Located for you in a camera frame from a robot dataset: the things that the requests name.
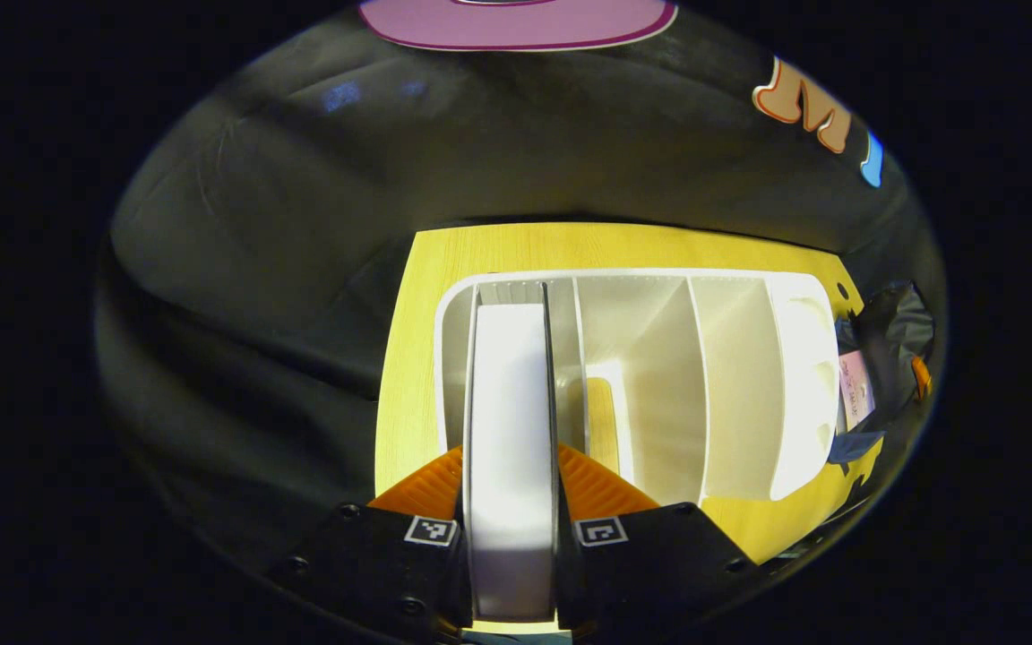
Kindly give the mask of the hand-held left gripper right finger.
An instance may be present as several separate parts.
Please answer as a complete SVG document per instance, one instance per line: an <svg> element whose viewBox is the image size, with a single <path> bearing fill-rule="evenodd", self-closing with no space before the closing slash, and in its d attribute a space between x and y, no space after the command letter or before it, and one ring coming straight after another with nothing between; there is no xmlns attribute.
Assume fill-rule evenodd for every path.
<svg viewBox="0 0 1032 645"><path fill-rule="evenodd" d="M575 641L675 641L761 588L696 503L662 505L560 444L555 616Z"/></svg>

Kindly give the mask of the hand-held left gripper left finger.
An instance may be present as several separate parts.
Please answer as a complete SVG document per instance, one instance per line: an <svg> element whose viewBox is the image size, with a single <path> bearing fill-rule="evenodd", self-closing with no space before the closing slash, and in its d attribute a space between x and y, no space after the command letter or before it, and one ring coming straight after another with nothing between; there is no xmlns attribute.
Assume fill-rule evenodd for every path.
<svg viewBox="0 0 1032 645"><path fill-rule="evenodd" d="M454 448L369 503L341 503L266 579L394 642L460 642L472 622L463 450Z"/></svg>

